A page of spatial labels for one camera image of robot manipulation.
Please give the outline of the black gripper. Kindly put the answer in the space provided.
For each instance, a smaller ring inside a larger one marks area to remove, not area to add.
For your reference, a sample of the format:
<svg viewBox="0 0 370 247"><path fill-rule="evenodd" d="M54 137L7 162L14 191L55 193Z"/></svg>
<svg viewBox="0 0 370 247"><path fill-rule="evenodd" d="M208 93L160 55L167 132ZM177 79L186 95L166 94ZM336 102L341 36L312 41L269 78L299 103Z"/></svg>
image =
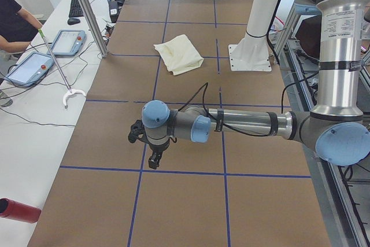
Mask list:
<svg viewBox="0 0 370 247"><path fill-rule="evenodd" d="M157 169L160 166L163 152L167 150L170 145L170 139L168 137L164 137L164 139L150 139L142 121L136 120L130 128L128 141L130 143L135 143L137 140L149 145L152 150L152 155L148 159L148 166L150 169Z"/></svg>

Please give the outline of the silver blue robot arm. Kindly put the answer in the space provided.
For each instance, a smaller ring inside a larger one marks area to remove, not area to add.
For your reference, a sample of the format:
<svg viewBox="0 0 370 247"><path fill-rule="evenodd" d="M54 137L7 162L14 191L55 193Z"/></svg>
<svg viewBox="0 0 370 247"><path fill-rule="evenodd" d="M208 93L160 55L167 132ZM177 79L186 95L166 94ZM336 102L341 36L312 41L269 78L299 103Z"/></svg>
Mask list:
<svg viewBox="0 0 370 247"><path fill-rule="evenodd" d="M247 20L254 15L255 0L128 0L124 19L137 26L135 38L144 43L150 32L150 46L187 35L204 56L199 68L174 75L153 57L137 56L139 67L130 83L134 95L132 108L125 113L124 152L132 158L147 157L150 147L143 135L135 135L130 126L141 116L145 101L164 101L171 108L184 111L184 104L194 95L191 106L217 110L241 109L279 113L289 101L281 98L283 79L277 65L266 71L236 71L230 66L229 46L241 40ZM306 175L304 154L299 143L269 136L263 125L253 132L254 122L246 130L227 124L223 131L208 131L206 143L194 143L188 134L179 139L166 139L164 161L159 172L190 175Z"/></svg>

